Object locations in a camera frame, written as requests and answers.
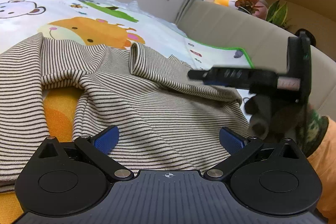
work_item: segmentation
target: beige sofa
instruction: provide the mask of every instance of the beige sofa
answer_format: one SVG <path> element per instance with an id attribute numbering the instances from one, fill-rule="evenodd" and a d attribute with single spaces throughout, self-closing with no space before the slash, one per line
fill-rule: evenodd
<path id="1" fill-rule="evenodd" d="M 243 12 L 197 0 L 178 24 L 188 37 L 218 47 L 242 47 L 255 67 L 286 71 L 287 38 L 293 34 Z M 336 120 L 336 62 L 311 47 L 310 103 Z"/>

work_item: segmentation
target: cartoon animal print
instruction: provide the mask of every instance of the cartoon animal print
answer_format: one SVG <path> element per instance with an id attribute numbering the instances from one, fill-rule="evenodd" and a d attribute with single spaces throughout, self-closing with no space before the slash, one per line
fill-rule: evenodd
<path id="1" fill-rule="evenodd" d="M 135 19 L 134 17 L 128 15 L 127 13 L 117 10 L 118 7 L 114 7 L 114 6 L 113 7 L 102 7 L 102 6 L 95 5 L 94 3 L 91 3 L 91 2 L 83 2 L 83 3 L 85 5 L 88 5 L 92 8 L 95 8 L 103 13 L 106 13 L 114 17 L 119 17 L 119 18 L 126 19 L 128 21 L 135 22 L 135 23 L 139 21 Z"/>
<path id="2" fill-rule="evenodd" d="M 40 15 L 45 11 L 45 7 L 37 7 L 37 4 L 32 1 L 10 0 L 8 2 L 0 3 L 0 18 Z"/>
<path id="3" fill-rule="evenodd" d="M 234 58 L 241 58 L 243 55 L 244 55 L 244 53 L 241 50 L 237 50 Z"/>
<path id="4" fill-rule="evenodd" d="M 105 44 L 115 48 L 131 46 L 131 41 L 145 44 L 133 28 L 122 28 L 122 24 L 109 24 L 103 19 L 74 17 L 42 26 L 38 31 L 53 39 L 72 39 L 84 45 Z"/>
<path id="5" fill-rule="evenodd" d="M 70 5 L 70 7 L 72 7 L 72 8 L 87 8 L 87 7 L 82 6 L 82 5 L 78 4 L 78 3 L 72 3 L 72 5 Z"/>
<path id="6" fill-rule="evenodd" d="M 196 54 L 197 56 L 199 56 L 199 57 L 202 57 L 202 55 L 201 54 L 199 54 L 198 52 L 194 52 L 193 50 L 190 50 L 193 54 Z"/>
<path id="7" fill-rule="evenodd" d="M 83 90 L 75 87 L 44 90 L 44 113 L 49 133 L 59 142 L 71 142 L 77 102 Z"/>

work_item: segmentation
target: striped fabric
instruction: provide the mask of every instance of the striped fabric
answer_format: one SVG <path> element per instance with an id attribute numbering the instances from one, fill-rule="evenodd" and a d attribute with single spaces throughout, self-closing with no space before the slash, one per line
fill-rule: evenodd
<path id="1" fill-rule="evenodd" d="M 73 138 L 117 125 L 110 156 L 139 169 L 207 170 L 228 153 L 218 133 L 243 136 L 248 123 L 235 89 L 190 81 L 190 67 L 143 44 L 131 51 L 30 37 L 0 55 L 0 191 L 13 189 L 39 144 L 49 135 L 42 90 L 83 89 Z"/>

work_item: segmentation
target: glove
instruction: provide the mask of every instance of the glove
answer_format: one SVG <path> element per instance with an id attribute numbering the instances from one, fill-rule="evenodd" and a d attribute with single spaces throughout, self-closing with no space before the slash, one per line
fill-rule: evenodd
<path id="1" fill-rule="evenodd" d="M 328 117 L 321 117 L 310 105 L 290 103 L 264 95 L 255 95 L 248 100 L 245 111 L 252 115 L 250 135 L 269 143 L 292 138 L 307 157 L 318 148 L 329 124 Z"/>

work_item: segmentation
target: shirt sleeve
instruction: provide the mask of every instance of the shirt sleeve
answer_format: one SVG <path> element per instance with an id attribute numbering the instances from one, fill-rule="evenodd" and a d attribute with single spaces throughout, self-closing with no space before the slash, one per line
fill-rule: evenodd
<path id="1" fill-rule="evenodd" d="M 329 223 L 336 223 L 336 123 L 330 118 L 322 143 L 308 160 L 322 182 L 317 209 Z"/>

